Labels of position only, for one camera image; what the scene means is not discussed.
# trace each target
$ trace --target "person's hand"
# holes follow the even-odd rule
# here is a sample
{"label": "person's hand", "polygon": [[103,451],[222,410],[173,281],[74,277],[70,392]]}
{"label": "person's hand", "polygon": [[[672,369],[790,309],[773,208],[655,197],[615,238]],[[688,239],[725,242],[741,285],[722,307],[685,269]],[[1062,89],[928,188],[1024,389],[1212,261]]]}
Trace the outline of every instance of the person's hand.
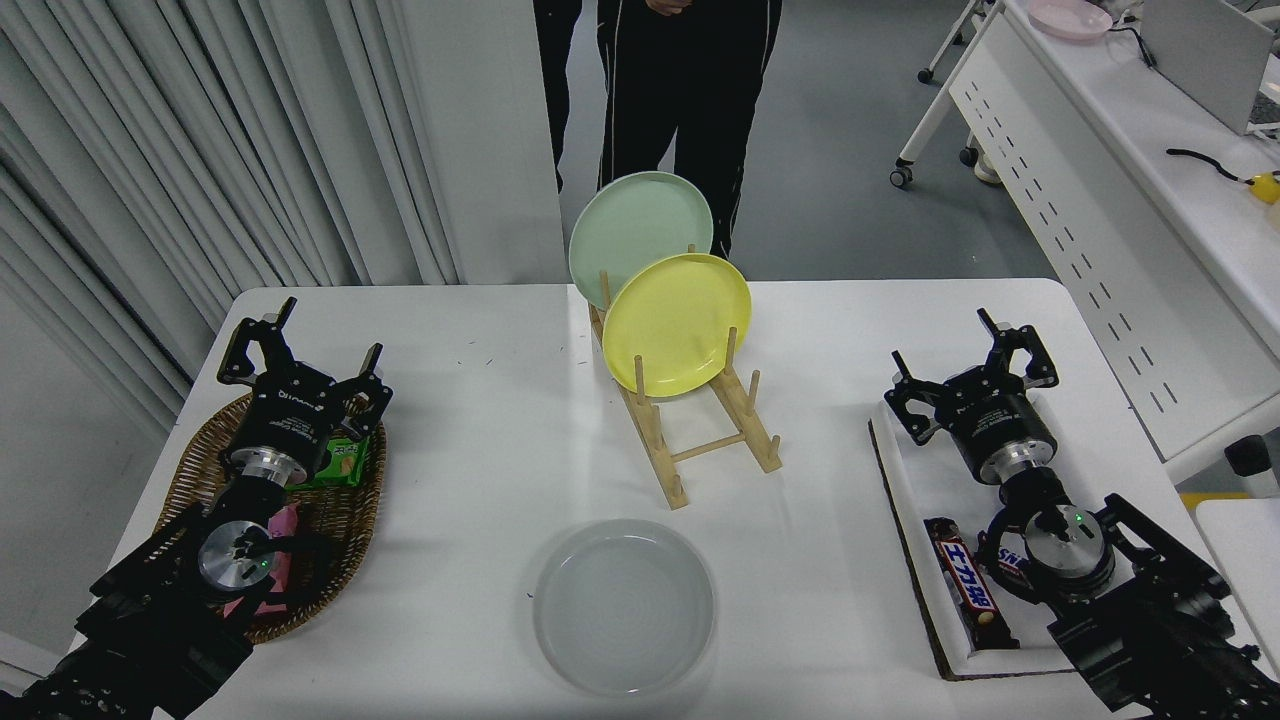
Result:
{"label": "person's hand", "polygon": [[694,4],[694,0],[644,0],[649,9],[664,18],[671,15],[678,15],[685,12],[685,8]]}

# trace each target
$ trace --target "white table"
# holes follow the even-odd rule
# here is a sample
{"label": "white table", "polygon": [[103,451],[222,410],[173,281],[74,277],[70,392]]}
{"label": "white table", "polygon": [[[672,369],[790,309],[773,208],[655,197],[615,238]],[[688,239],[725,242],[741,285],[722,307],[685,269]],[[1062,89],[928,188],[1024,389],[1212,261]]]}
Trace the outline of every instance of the white table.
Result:
{"label": "white table", "polygon": [[1196,506],[1196,523],[1258,644],[1280,664],[1280,497],[1208,500]]}
{"label": "white table", "polygon": [[1245,176],[1280,167],[1147,69],[1132,33],[1073,44],[1001,0],[904,149],[959,106],[1175,480],[1280,424],[1280,233]]}
{"label": "white table", "polygon": [[[298,359],[346,377],[371,342],[385,345],[396,391],[385,495],[347,589],[259,647],[197,717],[1110,717],[1075,675],[948,683],[929,653],[867,423],[891,384],[890,351],[922,378],[982,361],[979,306],[1041,331],[1062,377],[1044,391],[1056,418],[1091,439],[1076,460],[1206,552],[1068,293],[1009,279],[753,284],[736,365],[762,369],[758,409],[782,436],[785,465],[764,475],[742,446],[689,460],[691,505],[675,512],[572,287],[250,291],[116,557],[150,533],[191,436],[241,393],[214,378],[230,329],[291,293],[285,337]],[[663,405],[668,437],[689,445],[727,434],[712,420],[727,424],[709,393]],[[589,697],[552,670],[527,594],[558,539],[614,516],[687,537],[718,596],[692,674],[626,702]]]}

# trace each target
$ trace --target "snickers bar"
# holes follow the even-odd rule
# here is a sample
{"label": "snickers bar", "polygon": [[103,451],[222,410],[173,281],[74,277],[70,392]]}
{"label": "snickers bar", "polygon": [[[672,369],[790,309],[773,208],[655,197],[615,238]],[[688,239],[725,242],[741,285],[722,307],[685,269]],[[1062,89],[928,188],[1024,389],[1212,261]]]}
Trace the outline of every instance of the snickers bar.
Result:
{"label": "snickers bar", "polygon": [[1018,639],[1009,630],[1009,623],[996,607],[996,600],[973,561],[973,555],[960,537],[955,520],[929,518],[924,528],[933,542],[934,555],[942,571],[951,578],[951,597],[969,632],[974,650],[1016,650]]}

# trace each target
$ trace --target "black pants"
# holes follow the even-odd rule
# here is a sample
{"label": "black pants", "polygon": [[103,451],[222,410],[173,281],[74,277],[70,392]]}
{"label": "black pants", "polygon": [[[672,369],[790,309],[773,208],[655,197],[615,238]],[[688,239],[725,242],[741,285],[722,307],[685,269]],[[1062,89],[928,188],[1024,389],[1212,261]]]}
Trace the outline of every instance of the black pants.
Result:
{"label": "black pants", "polygon": [[547,94],[547,119],[552,129],[556,156],[556,186],[563,188],[559,158],[564,152],[564,127],[568,124],[568,47],[573,24],[582,13],[582,0],[534,0],[538,22],[538,51],[543,61],[543,91]]}
{"label": "black pants", "polygon": [[644,0],[599,0],[608,87],[599,184],[655,169],[675,136],[676,174],[707,197],[722,258],[781,14],[782,0],[694,0],[672,17]]}

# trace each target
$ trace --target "robotic arm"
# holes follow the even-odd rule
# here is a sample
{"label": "robotic arm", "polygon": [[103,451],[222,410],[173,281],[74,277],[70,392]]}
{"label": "robotic arm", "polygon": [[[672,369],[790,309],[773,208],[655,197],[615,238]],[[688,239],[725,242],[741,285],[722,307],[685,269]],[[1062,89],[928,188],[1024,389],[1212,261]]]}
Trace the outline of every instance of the robotic arm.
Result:
{"label": "robotic arm", "polygon": [[[1226,642],[1235,628],[1220,603],[1231,593],[1222,577],[1119,495],[1096,514],[1076,507],[1048,468],[1057,441],[1025,392],[1056,386],[1057,372],[1036,328],[978,316],[992,337],[986,364],[934,383],[913,378],[895,351],[900,375],[884,393],[916,445],[945,429],[973,478],[998,486],[1004,507],[978,564],[1014,596],[1053,611],[1051,635],[1108,710],[1138,703],[1161,720],[1280,716],[1280,685],[1253,664],[1258,648]],[[1009,369],[1019,350],[1030,355],[1021,375]],[[913,401],[933,416],[913,413]],[[1025,548],[1014,570],[997,559],[1007,533]],[[1117,551],[1134,570],[1120,584]]]}
{"label": "robotic arm", "polygon": [[[271,538],[268,520],[285,505],[285,484],[324,466],[333,432],[367,434],[392,391],[376,374],[376,343],[343,382],[294,360],[282,333],[294,304],[242,320],[223,357],[219,382],[246,384],[253,398],[219,457],[227,484],[212,507],[191,505],[93,583],[99,600],[76,621],[84,644],[22,697],[0,693],[0,716],[143,719],[160,707],[186,717],[250,656],[244,634],[262,602],[298,602],[323,585],[326,541]],[[261,374],[251,342],[262,351]],[[315,553],[310,587],[270,592],[278,552]],[[237,598],[224,618],[221,607]]]}

